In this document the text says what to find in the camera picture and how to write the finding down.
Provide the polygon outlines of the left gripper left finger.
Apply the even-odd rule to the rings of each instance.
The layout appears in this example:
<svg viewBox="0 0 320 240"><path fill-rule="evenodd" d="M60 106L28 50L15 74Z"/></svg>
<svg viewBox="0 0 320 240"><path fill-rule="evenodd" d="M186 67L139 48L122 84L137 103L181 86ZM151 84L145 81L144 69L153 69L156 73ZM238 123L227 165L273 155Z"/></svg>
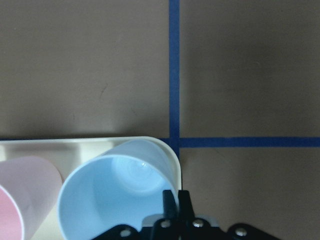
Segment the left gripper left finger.
<svg viewBox="0 0 320 240"><path fill-rule="evenodd" d="M179 217L179 207L171 190L162 192L163 216L165 219L176 220Z"/></svg>

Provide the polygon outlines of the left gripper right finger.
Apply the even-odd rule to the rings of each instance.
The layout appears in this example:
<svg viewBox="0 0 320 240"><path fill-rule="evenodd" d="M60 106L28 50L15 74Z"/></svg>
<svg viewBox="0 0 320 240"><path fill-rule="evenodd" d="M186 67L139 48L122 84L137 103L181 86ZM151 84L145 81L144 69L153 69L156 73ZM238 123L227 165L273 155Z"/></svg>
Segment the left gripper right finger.
<svg viewBox="0 0 320 240"><path fill-rule="evenodd" d="M181 220L192 222L195 219L195 213L188 190L178 191L179 212L178 216Z"/></svg>

